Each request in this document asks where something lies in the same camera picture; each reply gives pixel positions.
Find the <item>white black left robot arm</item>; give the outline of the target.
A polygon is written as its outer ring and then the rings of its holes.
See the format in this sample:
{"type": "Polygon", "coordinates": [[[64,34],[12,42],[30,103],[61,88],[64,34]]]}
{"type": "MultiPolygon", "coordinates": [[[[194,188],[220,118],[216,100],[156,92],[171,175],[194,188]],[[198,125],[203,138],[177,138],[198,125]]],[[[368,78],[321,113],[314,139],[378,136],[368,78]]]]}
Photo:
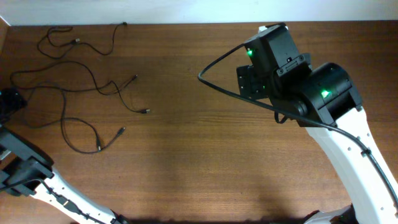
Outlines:
{"type": "Polygon", "coordinates": [[[7,129],[4,123],[27,106],[13,88],[1,90],[1,160],[16,157],[1,169],[1,191],[45,202],[77,223],[129,223],[123,215],[90,200],[71,186],[53,166],[53,160],[35,144],[7,129]]]}

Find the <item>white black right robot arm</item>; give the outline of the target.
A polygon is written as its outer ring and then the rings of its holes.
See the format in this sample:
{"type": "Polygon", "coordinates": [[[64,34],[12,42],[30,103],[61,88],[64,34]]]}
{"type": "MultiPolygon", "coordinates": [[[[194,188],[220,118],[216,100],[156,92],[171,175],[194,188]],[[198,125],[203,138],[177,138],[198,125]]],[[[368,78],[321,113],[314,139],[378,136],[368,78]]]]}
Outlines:
{"type": "Polygon", "coordinates": [[[396,223],[397,182],[371,134],[363,101],[348,73],[335,63],[312,68],[283,23],[259,28],[244,42],[250,65],[238,67],[240,97],[268,99],[275,120],[294,119],[329,158],[349,207],[317,212],[308,223],[396,223]]]}

